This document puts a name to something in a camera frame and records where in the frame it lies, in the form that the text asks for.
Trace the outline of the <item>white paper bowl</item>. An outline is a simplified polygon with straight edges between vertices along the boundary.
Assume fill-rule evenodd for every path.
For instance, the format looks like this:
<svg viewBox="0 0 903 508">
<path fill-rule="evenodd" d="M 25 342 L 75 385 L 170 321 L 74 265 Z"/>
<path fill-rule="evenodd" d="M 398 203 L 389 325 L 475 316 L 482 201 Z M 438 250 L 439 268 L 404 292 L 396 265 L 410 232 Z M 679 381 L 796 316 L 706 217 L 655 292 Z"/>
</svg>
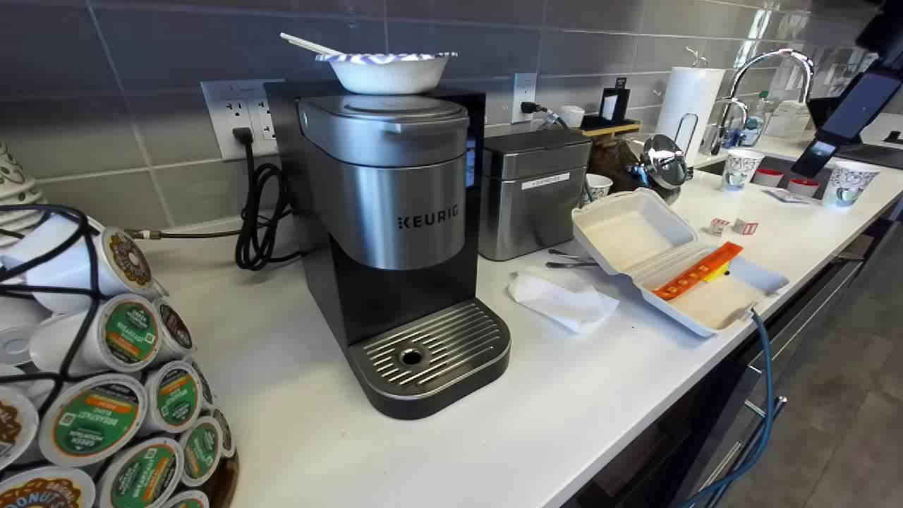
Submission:
<svg viewBox="0 0 903 508">
<path fill-rule="evenodd" d="M 332 54 L 328 64 L 349 93 L 406 95 L 435 90 L 452 59 L 455 51 Z"/>
</svg>

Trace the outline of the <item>wooden shelf rack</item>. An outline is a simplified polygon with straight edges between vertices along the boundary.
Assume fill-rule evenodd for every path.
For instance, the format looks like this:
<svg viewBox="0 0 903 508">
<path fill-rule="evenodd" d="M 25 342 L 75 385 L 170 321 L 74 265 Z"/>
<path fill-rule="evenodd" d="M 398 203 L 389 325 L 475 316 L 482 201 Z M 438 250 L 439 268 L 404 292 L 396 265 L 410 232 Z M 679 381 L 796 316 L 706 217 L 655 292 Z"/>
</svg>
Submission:
<svg viewBox="0 0 903 508">
<path fill-rule="evenodd" d="M 640 129 L 640 120 L 620 120 L 620 123 L 580 126 L 578 133 L 588 137 L 610 137 L 610 136 L 630 136 L 637 129 Z"/>
</svg>

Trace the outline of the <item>orange strip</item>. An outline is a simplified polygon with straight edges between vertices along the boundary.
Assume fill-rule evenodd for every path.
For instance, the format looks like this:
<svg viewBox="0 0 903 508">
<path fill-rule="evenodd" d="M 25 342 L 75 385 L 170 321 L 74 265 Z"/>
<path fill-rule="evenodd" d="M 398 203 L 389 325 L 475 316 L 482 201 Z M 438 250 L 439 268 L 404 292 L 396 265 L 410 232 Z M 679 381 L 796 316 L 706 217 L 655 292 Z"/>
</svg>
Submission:
<svg viewBox="0 0 903 508">
<path fill-rule="evenodd" d="M 740 243 L 722 243 L 719 249 L 715 249 L 707 257 L 703 257 L 699 261 L 695 261 L 692 268 L 685 268 L 683 273 L 676 273 L 672 281 L 662 281 L 657 288 L 657 295 L 672 302 L 676 295 L 683 295 L 689 288 L 695 288 L 698 281 L 710 278 L 715 273 L 722 273 L 729 268 L 729 261 L 733 257 L 743 253 Z"/>
</svg>

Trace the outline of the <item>brown lid coffee pod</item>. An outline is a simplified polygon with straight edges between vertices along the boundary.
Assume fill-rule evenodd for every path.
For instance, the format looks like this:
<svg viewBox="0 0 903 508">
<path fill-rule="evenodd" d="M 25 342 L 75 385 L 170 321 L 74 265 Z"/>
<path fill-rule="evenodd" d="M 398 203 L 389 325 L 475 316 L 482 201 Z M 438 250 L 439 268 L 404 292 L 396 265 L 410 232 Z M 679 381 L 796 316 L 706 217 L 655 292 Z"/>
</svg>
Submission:
<svg viewBox="0 0 903 508">
<path fill-rule="evenodd" d="M 125 227 L 78 236 L 43 265 L 43 281 L 82 289 L 97 288 L 105 295 L 156 289 L 153 268 Z"/>
</svg>

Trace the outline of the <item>green lid coffee pod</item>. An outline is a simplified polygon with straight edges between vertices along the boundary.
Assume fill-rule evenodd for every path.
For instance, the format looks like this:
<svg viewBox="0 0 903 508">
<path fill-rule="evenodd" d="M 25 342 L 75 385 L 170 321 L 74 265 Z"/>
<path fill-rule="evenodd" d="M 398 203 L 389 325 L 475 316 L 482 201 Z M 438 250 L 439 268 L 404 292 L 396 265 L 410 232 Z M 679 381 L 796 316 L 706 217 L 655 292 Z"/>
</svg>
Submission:
<svg viewBox="0 0 903 508">
<path fill-rule="evenodd" d="M 161 349 L 161 321 L 143 295 L 113 295 L 99 304 L 97 316 L 85 311 L 51 316 L 32 333 L 32 364 L 63 373 L 63 361 L 85 329 L 85 342 L 68 366 L 70 374 L 89 373 L 139 373 Z"/>
<path fill-rule="evenodd" d="M 125 449 L 146 419 L 146 388 L 132 374 L 92 374 L 60 391 L 40 426 L 53 464 L 97 464 Z"/>
</svg>

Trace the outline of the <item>white foam clamshell container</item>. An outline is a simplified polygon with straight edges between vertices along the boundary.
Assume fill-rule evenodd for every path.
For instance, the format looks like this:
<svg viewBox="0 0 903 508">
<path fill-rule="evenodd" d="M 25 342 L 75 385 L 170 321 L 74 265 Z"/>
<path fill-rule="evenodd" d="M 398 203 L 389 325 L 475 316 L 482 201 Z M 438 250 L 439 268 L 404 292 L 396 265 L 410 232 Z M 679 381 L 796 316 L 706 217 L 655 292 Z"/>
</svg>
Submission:
<svg viewBox="0 0 903 508">
<path fill-rule="evenodd" d="M 729 275 L 698 281 L 672 302 L 661 299 L 657 288 L 662 281 L 672 281 L 730 239 L 706 239 L 655 191 L 614 191 L 575 208 L 573 236 L 603 273 L 624 275 L 640 289 L 644 302 L 695 335 L 722 333 L 748 306 L 786 285 L 781 273 L 750 261 L 743 250 L 729 261 Z"/>
</svg>

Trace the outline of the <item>paper towel roll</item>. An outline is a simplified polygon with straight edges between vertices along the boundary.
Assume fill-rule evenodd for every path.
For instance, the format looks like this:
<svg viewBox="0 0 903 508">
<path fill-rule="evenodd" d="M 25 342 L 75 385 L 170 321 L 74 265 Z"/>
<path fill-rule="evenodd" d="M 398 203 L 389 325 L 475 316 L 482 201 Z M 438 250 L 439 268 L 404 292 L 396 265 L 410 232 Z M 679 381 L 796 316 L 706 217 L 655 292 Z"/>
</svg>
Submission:
<svg viewBox="0 0 903 508">
<path fill-rule="evenodd" d="M 715 112 L 726 71 L 722 68 L 675 68 L 657 116 L 657 133 L 669 136 L 689 162 L 699 157 L 699 144 Z"/>
</svg>

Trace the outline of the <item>white plastic spoon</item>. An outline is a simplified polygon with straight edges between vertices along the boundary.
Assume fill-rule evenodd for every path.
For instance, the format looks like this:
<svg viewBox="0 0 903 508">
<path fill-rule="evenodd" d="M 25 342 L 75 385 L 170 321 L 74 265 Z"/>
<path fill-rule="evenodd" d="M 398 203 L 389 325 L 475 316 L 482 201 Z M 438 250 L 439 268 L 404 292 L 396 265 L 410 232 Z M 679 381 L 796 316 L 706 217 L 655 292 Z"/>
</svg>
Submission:
<svg viewBox="0 0 903 508">
<path fill-rule="evenodd" d="M 345 54 L 339 47 L 321 45 L 321 43 L 314 43 L 314 38 L 303 38 L 303 37 L 288 33 L 288 31 L 280 31 L 280 38 L 293 45 L 293 47 L 311 51 L 317 57 L 339 57 L 339 54 Z"/>
</svg>

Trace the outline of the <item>patterned paper cup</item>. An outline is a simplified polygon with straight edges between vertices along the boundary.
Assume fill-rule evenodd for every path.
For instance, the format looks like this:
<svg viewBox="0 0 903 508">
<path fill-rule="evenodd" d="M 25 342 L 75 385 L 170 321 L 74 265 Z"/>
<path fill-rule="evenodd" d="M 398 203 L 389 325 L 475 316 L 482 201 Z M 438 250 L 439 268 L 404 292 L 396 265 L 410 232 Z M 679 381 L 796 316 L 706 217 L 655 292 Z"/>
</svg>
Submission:
<svg viewBox="0 0 903 508">
<path fill-rule="evenodd" d="M 606 198 L 612 188 L 612 177 L 588 171 L 588 201 Z"/>
<path fill-rule="evenodd" d="M 763 153 L 748 150 L 748 146 L 730 146 L 726 153 L 722 185 L 743 188 L 754 177 L 758 162 L 763 162 Z"/>
<path fill-rule="evenodd" d="M 878 171 L 870 162 L 834 161 L 830 167 L 823 203 L 833 208 L 851 208 L 875 177 L 878 177 Z"/>
</svg>

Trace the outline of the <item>white wall outlet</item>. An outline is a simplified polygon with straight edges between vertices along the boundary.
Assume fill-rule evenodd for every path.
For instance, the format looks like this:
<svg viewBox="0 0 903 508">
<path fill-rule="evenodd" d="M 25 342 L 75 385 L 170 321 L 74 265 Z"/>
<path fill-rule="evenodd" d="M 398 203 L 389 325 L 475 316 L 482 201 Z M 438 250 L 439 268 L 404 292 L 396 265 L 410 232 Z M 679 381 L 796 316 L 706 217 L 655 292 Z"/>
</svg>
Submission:
<svg viewBox="0 0 903 508">
<path fill-rule="evenodd" d="M 243 157 L 243 144 L 233 137 L 239 126 L 250 129 L 257 154 L 277 153 L 272 103 L 262 79 L 204 82 L 200 93 L 222 161 Z"/>
</svg>

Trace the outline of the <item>silver Keurig coffee maker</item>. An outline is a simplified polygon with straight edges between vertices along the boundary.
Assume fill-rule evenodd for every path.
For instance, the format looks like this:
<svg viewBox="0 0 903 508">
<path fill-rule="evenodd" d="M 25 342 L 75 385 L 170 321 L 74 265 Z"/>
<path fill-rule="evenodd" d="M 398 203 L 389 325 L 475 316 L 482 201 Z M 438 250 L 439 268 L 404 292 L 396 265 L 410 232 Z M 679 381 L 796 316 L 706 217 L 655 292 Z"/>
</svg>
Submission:
<svg viewBox="0 0 903 508">
<path fill-rule="evenodd" d="M 369 402 L 414 419 L 499 377 L 510 333 L 476 299 L 486 99 L 329 93 L 297 112 L 305 278 Z"/>
</svg>

